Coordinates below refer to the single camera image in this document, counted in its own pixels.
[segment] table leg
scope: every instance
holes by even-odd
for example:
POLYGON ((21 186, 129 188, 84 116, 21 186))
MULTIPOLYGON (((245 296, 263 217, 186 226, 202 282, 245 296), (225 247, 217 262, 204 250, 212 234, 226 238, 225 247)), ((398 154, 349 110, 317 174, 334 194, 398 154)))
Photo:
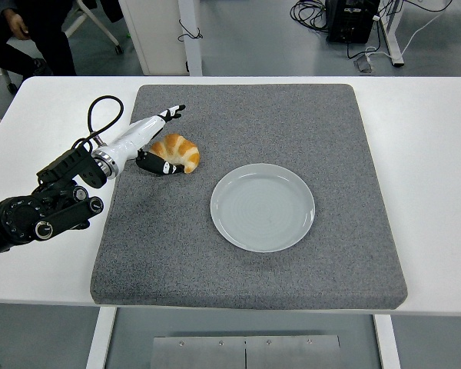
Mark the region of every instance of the table leg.
POLYGON ((377 347, 383 369, 401 369, 391 315, 373 315, 377 347))
POLYGON ((108 357, 116 309, 116 307, 111 306, 99 309, 98 322, 95 325, 86 369, 104 369, 106 358, 108 357))
MULTIPOLYGON (((386 5, 387 0, 382 0, 380 8, 386 5)), ((387 48, 390 55, 393 57, 391 63, 395 67, 401 67, 405 65, 403 56, 401 55, 400 47, 398 46, 398 40, 396 40, 396 29, 401 21, 403 14, 403 0, 394 0, 392 6, 388 7, 381 17, 381 25, 383 26, 384 38, 386 39, 387 48)))
MULTIPOLYGON (((194 36, 198 35, 200 0, 178 0, 181 23, 194 36)), ((191 76, 202 76, 200 39, 184 36, 186 60, 191 76)))

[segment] black cable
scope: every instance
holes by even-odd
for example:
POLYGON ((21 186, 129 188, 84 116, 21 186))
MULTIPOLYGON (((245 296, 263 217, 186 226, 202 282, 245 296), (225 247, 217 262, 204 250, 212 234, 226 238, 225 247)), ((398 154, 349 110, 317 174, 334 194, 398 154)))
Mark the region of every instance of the black cable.
POLYGON ((384 5, 384 8, 381 8, 378 13, 380 17, 383 17, 386 12, 388 12, 387 7, 392 5, 394 3, 394 0, 390 0, 386 5, 384 5))
MULTIPOLYGON (((379 50, 380 47, 381 47, 381 34, 380 34, 379 22, 380 22, 380 21, 377 21, 377 22, 376 22, 376 23, 377 23, 377 41, 379 42, 379 45, 377 46, 376 50, 374 50, 374 51, 372 51, 372 52, 376 52, 376 51, 379 50)), ((371 52, 363 51, 363 52, 357 52, 355 55, 350 56, 349 45, 350 45, 350 43, 348 42, 348 43, 347 43, 347 57, 348 57, 348 59, 353 59, 353 58, 355 58, 356 56, 361 55, 361 54, 364 54, 364 55, 365 55, 365 54, 371 53, 371 52)))
POLYGON ((394 12, 391 12, 391 13, 387 13, 386 14, 386 17, 389 17, 390 15, 393 15, 393 14, 398 14, 398 13, 401 13, 401 10, 403 9, 403 5, 405 4, 405 2, 401 2, 401 6, 398 10, 394 11, 394 12))
POLYGON ((327 33, 327 24, 323 20, 325 14, 326 7, 320 0, 299 0, 289 11, 290 17, 300 25, 316 32, 327 33))
POLYGON ((198 27, 197 27, 197 29, 198 29, 198 35, 194 36, 191 32, 189 32, 189 31, 187 30, 186 27, 183 26, 183 23, 181 23, 181 20, 179 20, 179 24, 180 24, 181 27, 183 27, 184 30, 187 32, 187 33, 184 33, 183 35, 181 35, 181 36, 179 36, 179 37, 177 38, 177 40, 178 40, 179 42, 184 42, 184 39, 181 39, 181 38, 184 37, 184 36, 187 36, 187 37, 192 38, 192 39, 194 39, 194 40, 196 40, 197 38, 203 38, 203 35, 200 33, 200 29, 199 29, 198 27))
POLYGON ((414 2, 410 2, 410 1, 408 1, 408 0, 403 0, 403 2, 407 2, 407 3, 411 4, 411 5, 415 5, 416 7, 420 8, 420 9, 423 9, 423 10, 427 10, 428 12, 438 13, 438 12, 443 12, 443 11, 445 11, 445 10, 447 9, 447 7, 448 7, 449 5, 451 5, 451 3, 453 2, 453 0, 451 0, 450 2, 448 2, 447 5, 446 5, 444 8, 439 9, 439 10, 427 9, 427 8, 424 8, 424 7, 421 6, 421 5, 418 5, 418 4, 414 3, 414 2))
POLYGON ((112 127, 114 125, 114 123, 116 123, 120 118, 121 116, 123 115, 123 111, 124 111, 124 105, 123 105, 123 102, 117 98, 116 96, 111 96, 111 95, 105 95, 105 96, 101 96, 99 98, 96 98, 91 106, 89 107, 89 110, 88 110, 88 113, 87 113, 87 126, 88 126, 88 130, 89 132, 91 132, 91 134, 86 137, 86 138, 79 138, 72 146, 71 148, 77 148, 79 145, 80 146, 83 146, 85 144, 88 144, 89 145, 89 152, 92 152, 92 143, 91 143, 91 139, 94 138, 95 136, 101 134, 102 132, 105 132, 107 131, 110 127, 112 127), (108 123, 107 125, 105 125, 103 128, 99 129, 98 131, 94 131, 94 129, 92 128, 92 110, 94 109, 94 106, 101 100, 105 100, 105 99, 111 99, 111 100, 115 100, 119 105, 120 105, 120 111, 118 112, 118 115, 116 116, 116 118, 114 118, 110 123, 108 123))

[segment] white cabinet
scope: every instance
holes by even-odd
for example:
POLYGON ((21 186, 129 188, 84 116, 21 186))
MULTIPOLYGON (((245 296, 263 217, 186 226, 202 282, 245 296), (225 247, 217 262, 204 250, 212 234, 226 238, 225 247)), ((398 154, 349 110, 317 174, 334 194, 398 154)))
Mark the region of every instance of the white cabinet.
POLYGON ((144 75, 188 75, 177 0, 120 0, 144 75))

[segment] plate rim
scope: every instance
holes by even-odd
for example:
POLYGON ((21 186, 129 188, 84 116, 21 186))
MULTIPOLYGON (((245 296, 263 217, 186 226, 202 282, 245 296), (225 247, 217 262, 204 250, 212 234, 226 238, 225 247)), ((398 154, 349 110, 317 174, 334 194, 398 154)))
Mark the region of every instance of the plate rim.
POLYGON ((242 250, 245 250, 245 251, 250 251, 250 252, 257 252, 257 253, 260 253, 260 254, 269 254, 269 253, 272 253, 272 252, 278 252, 278 251, 282 251, 282 250, 286 250, 288 248, 291 248, 292 246, 294 246, 295 244, 297 244, 300 240, 302 240, 306 234, 309 232, 309 230, 311 229, 312 225, 313 225, 313 222, 314 222, 314 218, 316 217, 316 202, 314 200, 314 196, 313 196, 313 193, 312 191, 310 190, 309 186, 307 185, 307 183, 299 176, 297 175, 296 173, 294 173, 293 171, 291 171, 290 169, 288 168, 285 168, 285 167, 282 167, 280 165, 275 165, 275 164, 270 164, 270 163, 252 163, 252 164, 246 164, 246 165, 241 165, 240 167, 237 167, 231 171, 229 171, 228 173, 226 173, 225 176, 223 176, 219 182, 215 185, 214 187, 214 190, 212 191, 212 195, 211 195, 211 199, 210 199, 210 213, 211 213, 211 218, 212 218, 212 222, 214 223, 214 226, 215 228, 218 230, 218 232, 222 235, 222 237, 224 237, 228 242, 230 242, 232 245, 242 249, 242 250), (215 214, 215 212, 217 211, 216 207, 215 207, 215 204, 217 203, 216 201, 216 191, 223 186, 223 183, 225 182, 225 179, 230 177, 235 171, 238 171, 238 170, 242 170, 243 168, 246 168, 246 167, 262 167, 262 168, 265 168, 265 167, 274 167, 274 168, 278 168, 279 170, 282 170, 282 171, 285 171, 285 172, 288 172, 290 173, 292 176, 294 176, 295 178, 297 178, 300 182, 300 185, 303 185, 309 195, 310 195, 310 199, 312 201, 312 205, 313 205, 313 208, 312 208, 312 214, 311 214, 311 219, 310 219, 310 222, 309 222, 309 226, 307 227, 307 229, 305 229, 304 233, 300 236, 300 238, 298 238, 296 241, 292 242, 291 244, 286 244, 285 246, 283 246, 282 248, 279 248, 279 249, 273 249, 273 250, 266 250, 266 251, 260 251, 260 250, 253 250, 253 249, 249 249, 247 248, 244 244, 241 244, 239 243, 238 241, 235 241, 224 229, 221 230, 221 227, 218 225, 217 221, 216 221, 216 218, 217 218, 217 215, 215 214))

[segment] croissant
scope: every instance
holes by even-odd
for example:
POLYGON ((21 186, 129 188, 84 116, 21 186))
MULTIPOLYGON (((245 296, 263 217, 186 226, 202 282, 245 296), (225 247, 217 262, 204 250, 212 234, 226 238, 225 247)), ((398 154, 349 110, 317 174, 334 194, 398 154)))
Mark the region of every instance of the croissant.
POLYGON ((198 147, 181 135, 171 133, 155 142, 148 150, 171 164, 184 165, 184 173, 191 173, 200 162, 198 147))

